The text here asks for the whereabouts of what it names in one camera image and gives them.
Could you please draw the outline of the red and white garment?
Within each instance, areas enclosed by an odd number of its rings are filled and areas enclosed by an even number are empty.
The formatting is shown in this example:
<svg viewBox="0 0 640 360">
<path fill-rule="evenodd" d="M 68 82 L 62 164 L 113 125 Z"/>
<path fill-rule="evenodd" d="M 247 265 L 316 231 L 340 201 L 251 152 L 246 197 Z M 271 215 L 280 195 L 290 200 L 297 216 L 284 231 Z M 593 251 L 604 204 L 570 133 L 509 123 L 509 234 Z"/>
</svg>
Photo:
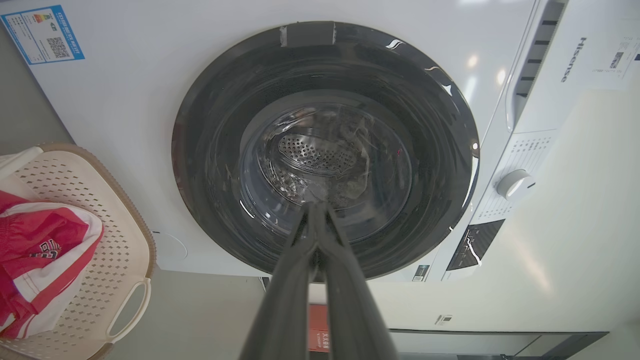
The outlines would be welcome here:
<svg viewBox="0 0 640 360">
<path fill-rule="evenodd" d="M 104 232 L 82 208 L 0 191 L 0 338 L 53 330 Z"/>
</svg>

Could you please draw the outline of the red box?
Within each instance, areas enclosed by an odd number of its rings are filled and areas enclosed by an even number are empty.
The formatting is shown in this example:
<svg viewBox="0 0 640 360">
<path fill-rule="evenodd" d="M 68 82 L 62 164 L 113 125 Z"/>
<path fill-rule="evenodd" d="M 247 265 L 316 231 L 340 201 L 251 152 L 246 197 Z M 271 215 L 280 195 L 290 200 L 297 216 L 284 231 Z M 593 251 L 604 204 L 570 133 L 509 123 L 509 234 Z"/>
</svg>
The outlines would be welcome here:
<svg viewBox="0 0 640 360">
<path fill-rule="evenodd" d="M 308 306 L 307 349 L 311 353 L 330 352 L 329 308 L 324 304 Z"/>
</svg>

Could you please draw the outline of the white front-load washing machine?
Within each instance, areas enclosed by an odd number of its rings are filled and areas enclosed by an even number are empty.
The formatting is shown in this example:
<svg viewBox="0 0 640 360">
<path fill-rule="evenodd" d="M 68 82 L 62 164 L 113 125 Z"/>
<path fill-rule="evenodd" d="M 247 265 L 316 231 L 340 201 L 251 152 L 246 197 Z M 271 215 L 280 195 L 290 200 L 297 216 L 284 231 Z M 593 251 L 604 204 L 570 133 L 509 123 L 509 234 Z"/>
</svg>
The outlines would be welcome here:
<svg viewBox="0 0 640 360">
<path fill-rule="evenodd" d="M 0 15 L 61 5 L 85 59 L 29 65 L 75 143 L 98 156 L 137 202 L 153 231 L 179 239 L 183 260 L 165 271 L 258 277 L 215 243 L 189 214 L 170 153 L 179 106 L 208 64 L 265 30 L 331 21 L 380 30 L 411 44 L 460 89 L 478 130 L 478 180 L 471 205 L 434 250 L 378 281 L 423 283 L 469 277 L 447 271 L 471 224 L 505 220 L 515 202 L 496 191 L 512 171 L 535 177 L 591 87 L 601 41 L 640 29 L 640 0 L 567 0 L 514 133 L 505 88 L 535 0 L 5 0 Z"/>
</svg>

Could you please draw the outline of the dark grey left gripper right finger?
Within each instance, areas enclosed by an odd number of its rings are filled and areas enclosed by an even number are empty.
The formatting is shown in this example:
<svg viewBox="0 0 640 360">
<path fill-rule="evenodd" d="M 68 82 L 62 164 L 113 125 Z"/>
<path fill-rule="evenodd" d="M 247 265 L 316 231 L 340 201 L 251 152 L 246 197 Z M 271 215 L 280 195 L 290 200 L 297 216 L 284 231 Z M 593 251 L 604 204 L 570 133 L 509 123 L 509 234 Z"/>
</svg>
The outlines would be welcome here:
<svg viewBox="0 0 640 360">
<path fill-rule="evenodd" d="M 330 360 L 399 360 L 361 265 L 327 203 L 318 206 L 318 271 L 326 285 Z"/>
</svg>

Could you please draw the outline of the white control knob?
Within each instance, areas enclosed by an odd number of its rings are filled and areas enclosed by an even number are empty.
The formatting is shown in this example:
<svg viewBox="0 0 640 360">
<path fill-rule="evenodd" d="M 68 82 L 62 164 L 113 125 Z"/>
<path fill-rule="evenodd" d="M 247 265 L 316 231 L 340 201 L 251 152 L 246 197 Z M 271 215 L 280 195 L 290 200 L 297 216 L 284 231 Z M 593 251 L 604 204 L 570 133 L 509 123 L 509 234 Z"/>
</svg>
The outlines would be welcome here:
<svg viewBox="0 0 640 360">
<path fill-rule="evenodd" d="M 537 184 L 535 178 L 526 170 L 518 169 L 505 175 L 497 185 L 497 193 L 509 202 L 518 202 L 525 198 Z"/>
</svg>

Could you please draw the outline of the white paper label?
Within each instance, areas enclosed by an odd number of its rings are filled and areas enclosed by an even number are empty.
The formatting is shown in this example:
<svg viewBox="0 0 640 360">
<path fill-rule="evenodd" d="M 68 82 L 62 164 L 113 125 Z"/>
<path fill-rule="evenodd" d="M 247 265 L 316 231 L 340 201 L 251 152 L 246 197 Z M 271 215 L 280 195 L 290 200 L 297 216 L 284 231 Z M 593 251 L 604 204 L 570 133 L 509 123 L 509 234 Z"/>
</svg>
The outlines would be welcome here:
<svg viewBox="0 0 640 360">
<path fill-rule="evenodd" d="M 627 29 L 608 35 L 595 52 L 590 86 L 592 89 L 622 91 L 640 67 L 640 29 Z"/>
</svg>

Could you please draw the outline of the round black washer door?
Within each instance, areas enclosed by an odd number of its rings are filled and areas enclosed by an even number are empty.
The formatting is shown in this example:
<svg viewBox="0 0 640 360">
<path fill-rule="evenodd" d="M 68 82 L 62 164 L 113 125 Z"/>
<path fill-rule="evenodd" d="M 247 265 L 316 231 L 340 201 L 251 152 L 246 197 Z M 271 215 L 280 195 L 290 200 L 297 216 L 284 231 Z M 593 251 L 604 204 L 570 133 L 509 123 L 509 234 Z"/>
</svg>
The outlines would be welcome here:
<svg viewBox="0 0 640 360">
<path fill-rule="evenodd" d="M 281 47 L 275 27 L 202 71 L 174 123 L 174 177 L 202 230 L 267 273 L 304 206 L 327 203 L 375 279 L 459 223 L 477 183 L 478 130 L 423 51 L 334 23 L 333 45 Z"/>
</svg>

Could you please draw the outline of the cream perforated laundry basket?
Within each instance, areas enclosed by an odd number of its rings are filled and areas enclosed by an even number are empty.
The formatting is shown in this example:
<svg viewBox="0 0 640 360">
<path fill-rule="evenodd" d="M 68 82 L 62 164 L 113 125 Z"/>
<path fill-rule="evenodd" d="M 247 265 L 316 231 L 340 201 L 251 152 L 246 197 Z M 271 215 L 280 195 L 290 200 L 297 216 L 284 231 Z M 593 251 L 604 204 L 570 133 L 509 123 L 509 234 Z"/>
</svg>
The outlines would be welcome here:
<svg viewBox="0 0 640 360">
<path fill-rule="evenodd" d="M 53 330 L 0 339 L 0 360 L 106 360 L 151 300 L 156 246 L 141 214 L 96 156 L 69 143 L 0 155 L 0 191 L 82 208 L 104 229 Z"/>
</svg>

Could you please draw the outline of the round white filter cover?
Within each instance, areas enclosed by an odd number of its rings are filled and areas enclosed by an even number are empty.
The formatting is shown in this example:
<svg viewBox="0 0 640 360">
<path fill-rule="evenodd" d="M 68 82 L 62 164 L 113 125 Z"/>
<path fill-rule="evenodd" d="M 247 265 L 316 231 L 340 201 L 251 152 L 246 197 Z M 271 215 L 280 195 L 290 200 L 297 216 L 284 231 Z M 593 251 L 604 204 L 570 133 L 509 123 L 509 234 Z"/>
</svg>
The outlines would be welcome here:
<svg viewBox="0 0 640 360">
<path fill-rule="evenodd" d="M 163 231 L 152 230 L 158 262 L 181 261 L 188 256 L 188 249 L 183 242 L 174 235 Z"/>
</svg>

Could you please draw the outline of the blue energy label sticker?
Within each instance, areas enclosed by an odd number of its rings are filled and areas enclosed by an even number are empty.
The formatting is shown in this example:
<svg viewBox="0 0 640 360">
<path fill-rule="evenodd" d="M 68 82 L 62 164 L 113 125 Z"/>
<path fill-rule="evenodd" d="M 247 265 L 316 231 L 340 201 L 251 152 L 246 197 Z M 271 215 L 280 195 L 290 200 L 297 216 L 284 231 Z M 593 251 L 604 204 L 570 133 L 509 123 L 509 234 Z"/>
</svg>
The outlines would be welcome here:
<svg viewBox="0 0 640 360">
<path fill-rule="evenodd" d="M 29 66 L 85 59 L 59 4 L 0 14 L 0 21 Z"/>
</svg>

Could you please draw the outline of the white detergent drawer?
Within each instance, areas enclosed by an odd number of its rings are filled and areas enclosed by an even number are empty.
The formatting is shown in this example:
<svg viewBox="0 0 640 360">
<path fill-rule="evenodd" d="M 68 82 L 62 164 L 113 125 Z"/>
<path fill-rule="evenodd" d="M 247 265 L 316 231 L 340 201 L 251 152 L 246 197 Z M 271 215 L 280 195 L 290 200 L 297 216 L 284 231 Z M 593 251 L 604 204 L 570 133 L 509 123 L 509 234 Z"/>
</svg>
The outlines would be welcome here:
<svg viewBox="0 0 640 360">
<path fill-rule="evenodd" d="M 505 125 L 516 132 L 519 119 L 542 70 L 563 12 L 569 0 L 535 0 L 525 32 L 505 85 Z"/>
</svg>

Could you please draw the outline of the black washer display panel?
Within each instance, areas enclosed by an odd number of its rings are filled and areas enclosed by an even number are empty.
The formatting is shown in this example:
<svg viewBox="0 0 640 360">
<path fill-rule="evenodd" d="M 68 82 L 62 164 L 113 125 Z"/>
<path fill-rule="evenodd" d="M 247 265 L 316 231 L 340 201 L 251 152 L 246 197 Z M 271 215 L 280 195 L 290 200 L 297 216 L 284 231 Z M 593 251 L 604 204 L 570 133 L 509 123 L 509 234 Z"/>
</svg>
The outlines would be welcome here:
<svg viewBox="0 0 640 360">
<path fill-rule="evenodd" d="M 480 265 L 504 222 L 503 219 L 499 219 L 498 221 L 469 225 L 446 270 L 457 271 Z"/>
</svg>

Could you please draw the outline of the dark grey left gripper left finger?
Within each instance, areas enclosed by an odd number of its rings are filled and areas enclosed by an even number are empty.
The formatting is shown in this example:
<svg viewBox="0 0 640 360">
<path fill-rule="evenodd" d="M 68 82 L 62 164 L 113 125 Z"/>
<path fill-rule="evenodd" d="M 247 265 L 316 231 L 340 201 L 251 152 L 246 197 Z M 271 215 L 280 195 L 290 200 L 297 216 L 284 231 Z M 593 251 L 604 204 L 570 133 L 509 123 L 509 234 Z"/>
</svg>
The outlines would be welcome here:
<svg viewBox="0 0 640 360">
<path fill-rule="evenodd" d="M 266 289 L 238 360 L 309 360 L 309 285 L 318 261 L 320 203 L 307 203 Z"/>
</svg>

